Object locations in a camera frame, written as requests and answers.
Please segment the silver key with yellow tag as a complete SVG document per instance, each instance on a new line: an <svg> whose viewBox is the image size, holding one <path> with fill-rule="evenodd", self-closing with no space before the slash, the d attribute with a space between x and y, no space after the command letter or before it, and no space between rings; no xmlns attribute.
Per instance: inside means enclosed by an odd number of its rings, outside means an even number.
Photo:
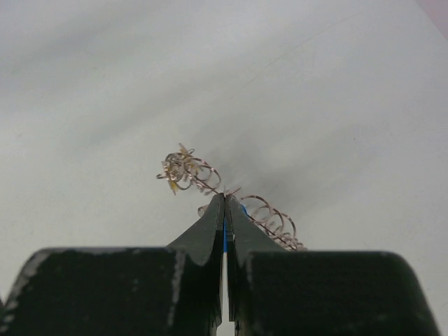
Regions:
<svg viewBox="0 0 448 336"><path fill-rule="evenodd" d="M179 143L179 152L178 154L182 157L190 157L194 149L187 149L182 143Z"/></svg>

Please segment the steel disc with key rings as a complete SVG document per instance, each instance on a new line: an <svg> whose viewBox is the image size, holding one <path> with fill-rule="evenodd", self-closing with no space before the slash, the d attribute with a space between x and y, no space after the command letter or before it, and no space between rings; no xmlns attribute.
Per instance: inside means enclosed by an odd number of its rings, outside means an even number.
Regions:
<svg viewBox="0 0 448 336"><path fill-rule="evenodd" d="M295 252L307 250L304 244L299 242L296 225L289 215L272 206L264 197L244 194L240 187L226 188L218 170L206 160L197 157L195 150L190 157L179 155L179 149L168 153L161 165L162 171L156 175L156 179L166 181L168 186L169 181L176 182L177 193L196 189L206 196L219 193L234 196L246 207L247 217L252 224L280 247Z"/></svg>

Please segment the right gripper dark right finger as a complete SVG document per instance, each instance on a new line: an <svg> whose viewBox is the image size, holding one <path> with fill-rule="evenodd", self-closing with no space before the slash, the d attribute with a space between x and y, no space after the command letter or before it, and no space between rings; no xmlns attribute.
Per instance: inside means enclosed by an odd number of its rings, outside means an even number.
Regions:
<svg viewBox="0 0 448 336"><path fill-rule="evenodd" d="M419 281L387 251L286 251L225 199L236 335L438 335Z"/></svg>

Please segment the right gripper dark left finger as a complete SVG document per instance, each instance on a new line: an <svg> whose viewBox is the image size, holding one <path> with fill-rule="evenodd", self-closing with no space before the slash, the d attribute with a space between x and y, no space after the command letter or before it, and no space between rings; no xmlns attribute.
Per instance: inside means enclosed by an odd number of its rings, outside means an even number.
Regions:
<svg viewBox="0 0 448 336"><path fill-rule="evenodd" d="M163 247L45 248L1 308L2 335L215 335L224 196Z"/></svg>

